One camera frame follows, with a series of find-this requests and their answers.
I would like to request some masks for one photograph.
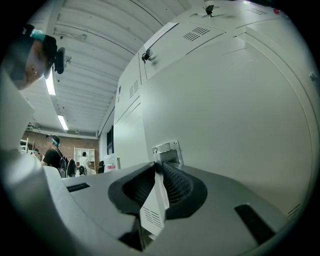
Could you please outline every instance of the man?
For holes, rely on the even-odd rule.
[[[52,166],[57,169],[60,167],[60,160],[63,157],[63,154],[59,150],[60,139],[57,135],[47,135],[45,136],[48,141],[47,144],[49,149],[45,153],[44,158],[41,161],[43,166]]]
[[[54,37],[27,24],[9,46],[2,64],[15,86],[23,90],[43,76],[47,79],[53,64],[55,71],[63,73],[64,48],[57,51]]]
[[[91,163],[89,162],[89,159],[87,158],[87,153],[83,152],[82,157],[80,158],[80,166],[84,167],[84,175],[91,175],[91,170],[89,166],[91,166]]]
[[[19,147],[35,111],[18,90],[31,86],[43,76],[49,77],[51,70],[63,73],[64,49],[57,51],[54,37],[34,30],[32,25],[25,25],[19,37],[7,48],[0,66],[1,149]]]

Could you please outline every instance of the person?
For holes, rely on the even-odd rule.
[[[35,158],[37,158],[40,162],[42,159],[42,155],[39,152],[39,149],[35,148],[32,152],[31,155],[34,156]]]
[[[56,39],[26,24],[22,33],[8,47],[2,66],[18,88],[28,88],[43,76],[47,79],[54,64],[59,74],[64,71],[64,48],[57,51]]]
[[[54,134],[48,134],[45,137],[48,139],[47,144],[49,146],[49,149],[45,153],[41,164],[43,166],[52,166],[59,169],[60,160],[63,157],[63,154],[59,150],[60,139],[57,135]]]
[[[80,158],[80,166],[84,167],[84,175],[91,175],[91,169],[89,168],[91,166],[91,163],[87,158],[86,152],[82,153],[82,157]]]

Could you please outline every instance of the fluorescent light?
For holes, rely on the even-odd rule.
[[[56,92],[55,92],[55,86],[54,86],[54,78],[52,76],[52,69],[50,71],[50,75],[48,77],[48,79],[45,80],[45,83],[46,83],[46,88],[48,89],[48,93],[50,95],[56,95]]]
[[[61,123],[61,125],[62,125],[62,128],[63,128],[64,130],[68,130],[68,127],[67,127],[67,124],[66,124],[66,122],[65,122],[64,117],[63,117],[62,115],[58,115],[58,118],[59,118],[59,121],[60,121],[60,123]]]

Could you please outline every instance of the paper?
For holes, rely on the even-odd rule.
[[[113,171],[116,169],[115,154],[108,154],[104,156],[104,172]]]
[[[159,40],[165,33],[167,33],[170,29],[174,26],[178,25],[179,23],[169,22],[164,25],[160,30],[158,30],[143,46],[144,49],[147,50],[150,48],[156,41]]]

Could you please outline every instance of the ceiling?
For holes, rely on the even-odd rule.
[[[201,0],[54,0],[29,21],[54,36],[70,64],[53,74],[55,96],[45,79],[22,91],[41,129],[96,136],[115,97],[118,79],[143,44],[163,25]]]

